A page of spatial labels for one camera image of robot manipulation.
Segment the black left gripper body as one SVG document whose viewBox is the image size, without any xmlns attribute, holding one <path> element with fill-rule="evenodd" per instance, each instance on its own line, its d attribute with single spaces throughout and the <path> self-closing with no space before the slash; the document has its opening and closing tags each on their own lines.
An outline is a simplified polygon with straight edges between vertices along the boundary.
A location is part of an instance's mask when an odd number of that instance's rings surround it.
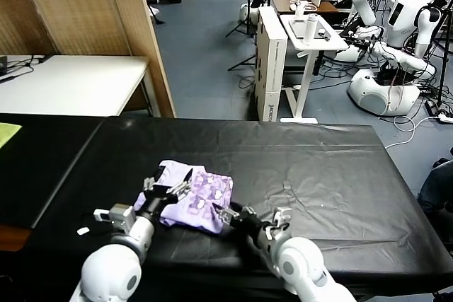
<svg viewBox="0 0 453 302">
<path fill-rule="evenodd" d="M 159 222 L 161 213 L 171 204 L 178 202 L 178 196 L 168 193 L 166 188 L 154 188 L 144 191 L 145 201 L 139 209 L 139 215 L 150 222 Z"/>
</svg>

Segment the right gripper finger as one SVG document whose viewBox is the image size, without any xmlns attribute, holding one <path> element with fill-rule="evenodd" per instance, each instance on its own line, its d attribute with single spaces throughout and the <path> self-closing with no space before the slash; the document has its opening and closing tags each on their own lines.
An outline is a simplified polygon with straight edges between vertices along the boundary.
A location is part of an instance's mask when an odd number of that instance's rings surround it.
<svg viewBox="0 0 453 302">
<path fill-rule="evenodd" d="M 213 206 L 214 211 L 216 212 L 217 216 L 219 217 L 219 220 L 222 223 L 230 225 L 231 222 L 238 217 L 238 212 L 234 211 L 233 209 L 231 209 L 229 207 L 224 208 L 215 203 L 213 203 L 212 206 Z"/>
<path fill-rule="evenodd" d="M 246 213 L 254 215 L 256 212 L 255 210 L 250 207 L 249 205 L 240 204 L 238 202 L 231 202 L 230 207 L 237 213 Z"/>
</svg>

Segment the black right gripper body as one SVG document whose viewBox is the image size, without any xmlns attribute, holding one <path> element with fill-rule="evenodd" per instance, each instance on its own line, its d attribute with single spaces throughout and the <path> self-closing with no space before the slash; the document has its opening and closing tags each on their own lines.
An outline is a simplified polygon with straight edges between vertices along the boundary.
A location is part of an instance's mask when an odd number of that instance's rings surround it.
<svg viewBox="0 0 453 302">
<path fill-rule="evenodd" d="M 238 217 L 229 226 L 249 236 L 254 244 L 264 244 L 274 240 L 272 235 L 274 225 L 259 219 L 257 213 L 254 215 L 238 213 Z"/>
</svg>

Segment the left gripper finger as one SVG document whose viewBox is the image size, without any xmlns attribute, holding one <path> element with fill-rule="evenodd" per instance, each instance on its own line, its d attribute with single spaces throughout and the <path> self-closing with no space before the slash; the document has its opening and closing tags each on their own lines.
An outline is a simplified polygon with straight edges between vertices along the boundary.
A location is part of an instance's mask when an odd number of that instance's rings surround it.
<svg viewBox="0 0 453 302">
<path fill-rule="evenodd" d="M 151 177 L 144 179 L 142 192 L 146 198 L 154 196 L 160 197 L 166 194 L 166 186 L 158 183 L 159 178 L 164 173 L 164 170 L 165 166 L 159 166 Z"/>
<path fill-rule="evenodd" d="M 178 200 L 182 200 L 188 195 L 189 191 L 191 190 L 192 175 L 193 169 L 190 169 L 179 184 L 174 185 L 173 187 L 168 189 L 168 193 L 176 196 Z"/>
</svg>

